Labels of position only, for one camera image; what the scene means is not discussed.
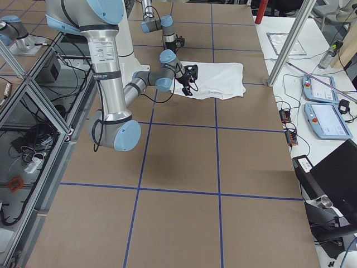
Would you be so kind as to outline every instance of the black monitor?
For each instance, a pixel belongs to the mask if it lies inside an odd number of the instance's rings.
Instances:
[[[311,175],[350,224],[357,224],[357,145],[346,140]]]

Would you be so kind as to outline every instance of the red cylinder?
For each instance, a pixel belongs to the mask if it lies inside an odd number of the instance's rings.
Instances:
[[[257,18],[255,19],[255,24],[260,24],[262,22],[263,16],[267,9],[268,2],[269,2],[269,0],[261,0]]]

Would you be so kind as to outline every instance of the white cloth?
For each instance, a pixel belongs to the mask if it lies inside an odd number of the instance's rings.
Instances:
[[[243,97],[245,87],[243,86],[243,65],[240,63],[193,63],[182,61],[183,66],[197,64],[199,67],[196,85],[198,92],[191,89],[195,99],[217,98],[230,99],[232,97]],[[175,94],[185,96],[182,85],[175,82]]]

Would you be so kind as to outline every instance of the white towel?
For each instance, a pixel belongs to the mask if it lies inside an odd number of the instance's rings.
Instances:
[[[195,99],[217,98],[230,99],[232,97],[243,97],[245,88],[243,86],[243,65],[240,63],[193,63],[182,61],[183,66],[197,64],[199,67],[196,85],[198,92],[191,89]],[[185,96],[182,85],[175,82],[175,94]]]

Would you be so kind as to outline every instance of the white table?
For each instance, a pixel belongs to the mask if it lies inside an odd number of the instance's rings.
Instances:
[[[294,18],[280,18],[280,17],[264,17],[263,21],[260,25],[257,25],[258,36],[260,40],[260,44],[262,46],[262,50],[264,53],[265,59],[276,59],[277,55],[273,50],[271,43],[267,37],[267,32],[286,32],[288,33],[291,29],[291,26],[294,22]],[[303,46],[304,50],[306,51],[306,56],[290,56],[290,62],[298,66],[299,68],[303,69],[307,72],[314,71],[315,74],[327,74],[339,71],[340,69],[332,69],[327,68],[326,70],[321,70],[319,68],[315,68],[322,55],[316,56],[312,59],[301,59],[301,58],[311,58],[317,54],[320,54],[326,51],[329,48],[329,44],[325,40],[324,36],[322,35],[320,29],[318,28],[317,24],[313,19],[308,19],[303,30],[300,33],[298,38],[299,42]],[[272,71],[274,66],[273,60],[266,60],[266,66],[268,72]],[[277,82],[275,83],[273,90],[276,96],[281,97],[284,101],[291,104],[291,107],[297,107],[298,103],[296,100],[288,97],[284,93],[284,87],[282,84],[283,76],[285,74],[291,74],[296,76],[303,76],[301,72],[296,70],[293,67],[285,66],[280,73]],[[337,89],[341,91],[354,91],[355,88],[353,87],[350,79],[346,75],[344,71],[341,71],[336,74],[331,74],[331,76],[335,79],[335,84]],[[301,90],[302,90],[302,80],[301,78],[295,78],[291,76],[285,76],[285,86],[286,92],[295,97],[296,99],[300,99],[301,97]],[[298,109],[291,110],[291,119],[294,124],[298,126],[298,134],[302,136],[310,145],[311,152],[308,158],[311,160],[313,165],[316,165],[320,162],[323,158],[325,158],[330,152],[336,149],[339,145],[343,143],[343,141],[333,141],[333,140],[320,140],[316,137],[313,133],[312,129],[308,125],[308,122],[305,118],[303,105],[307,101],[304,97],[301,98],[301,104],[299,113]],[[351,114],[355,116],[357,114],[357,105],[350,103]],[[344,115],[345,119],[350,119],[350,116]],[[357,120],[354,123],[348,124],[348,128],[352,132],[354,138],[353,141],[357,143]],[[294,146],[291,151],[291,157],[300,156],[308,153],[308,146],[304,141],[298,138],[298,146]],[[327,256],[325,251],[321,247],[316,247],[317,253],[319,255],[321,267],[325,268],[331,261],[331,259]],[[335,262],[334,267],[340,267],[341,260],[343,258],[344,253],[340,254],[338,260]],[[346,259],[344,268],[356,268],[357,264],[357,252],[349,252],[348,257]]]

